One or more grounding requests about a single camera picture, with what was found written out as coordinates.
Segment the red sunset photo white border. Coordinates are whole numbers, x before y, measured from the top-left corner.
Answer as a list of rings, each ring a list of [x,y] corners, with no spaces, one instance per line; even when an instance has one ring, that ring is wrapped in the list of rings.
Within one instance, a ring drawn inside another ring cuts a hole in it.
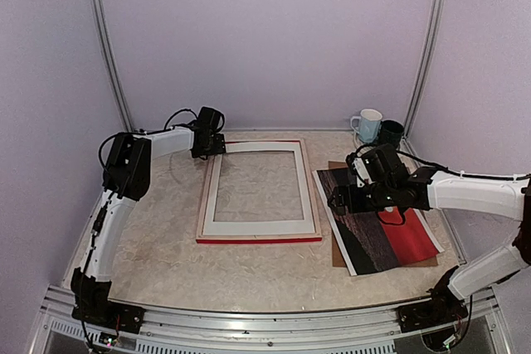
[[[444,251],[419,210],[409,209],[403,216],[396,208],[338,213],[332,202],[334,190],[353,182],[346,168],[317,170],[313,177],[339,253],[352,276],[413,266]]]

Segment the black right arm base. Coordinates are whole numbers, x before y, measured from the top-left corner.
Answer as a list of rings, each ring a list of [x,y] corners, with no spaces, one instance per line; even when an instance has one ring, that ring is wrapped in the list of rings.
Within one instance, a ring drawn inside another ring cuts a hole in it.
[[[434,288],[424,302],[397,308],[402,333],[415,332],[467,318],[469,311],[463,299],[457,298],[446,286]]]

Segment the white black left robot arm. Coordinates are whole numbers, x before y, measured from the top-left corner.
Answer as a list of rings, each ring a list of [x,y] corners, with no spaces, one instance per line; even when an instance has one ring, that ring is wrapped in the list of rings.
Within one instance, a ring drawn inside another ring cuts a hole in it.
[[[100,208],[90,243],[71,280],[76,308],[100,325],[110,323],[116,316],[116,307],[108,300],[114,255],[125,222],[149,190],[152,161],[186,151],[193,158],[207,160],[226,151],[222,133],[226,119],[221,111],[203,107],[198,113],[180,109],[173,115],[179,114],[191,114],[193,120],[174,125],[166,122],[163,129],[151,132],[121,132],[105,140],[111,148],[108,157],[100,159]]]

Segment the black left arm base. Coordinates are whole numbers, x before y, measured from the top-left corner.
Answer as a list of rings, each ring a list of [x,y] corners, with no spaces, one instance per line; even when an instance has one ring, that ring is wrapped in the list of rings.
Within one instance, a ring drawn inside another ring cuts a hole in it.
[[[76,297],[72,317],[117,332],[139,334],[145,312],[144,308],[131,304],[113,302],[108,299],[87,302]]]

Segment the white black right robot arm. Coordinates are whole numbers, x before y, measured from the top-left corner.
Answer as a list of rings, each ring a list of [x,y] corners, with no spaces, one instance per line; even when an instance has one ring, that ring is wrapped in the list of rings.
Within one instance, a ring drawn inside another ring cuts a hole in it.
[[[530,266],[530,177],[453,172],[428,161],[410,172],[401,160],[403,155],[391,144],[364,144],[350,153],[345,162],[354,180],[333,189],[329,208],[340,213],[379,214],[394,207],[401,215],[408,209],[454,209],[504,216],[519,223],[511,243],[446,272],[440,279],[424,315],[429,322],[441,324],[456,311],[456,301]]]

